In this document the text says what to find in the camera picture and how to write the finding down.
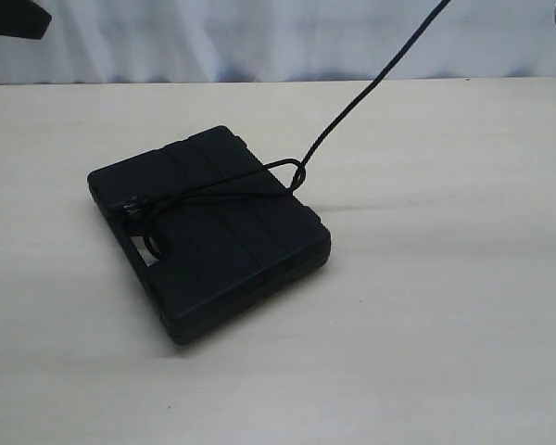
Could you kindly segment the black plastic carrying case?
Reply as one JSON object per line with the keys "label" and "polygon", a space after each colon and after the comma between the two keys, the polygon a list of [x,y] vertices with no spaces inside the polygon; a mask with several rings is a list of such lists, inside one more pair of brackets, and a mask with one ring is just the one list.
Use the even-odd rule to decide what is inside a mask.
{"label": "black plastic carrying case", "polygon": [[90,172],[89,191],[186,346],[321,268],[331,235],[224,126]]}

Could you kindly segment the white backdrop curtain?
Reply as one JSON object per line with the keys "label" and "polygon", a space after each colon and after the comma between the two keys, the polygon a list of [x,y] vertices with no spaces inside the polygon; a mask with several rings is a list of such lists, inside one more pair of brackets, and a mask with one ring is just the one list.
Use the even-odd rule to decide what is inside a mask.
{"label": "white backdrop curtain", "polygon": [[[431,1],[47,1],[39,41],[0,37],[0,84],[368,80]],[[551,1],[454,1],[397,79],[556,76]]]}

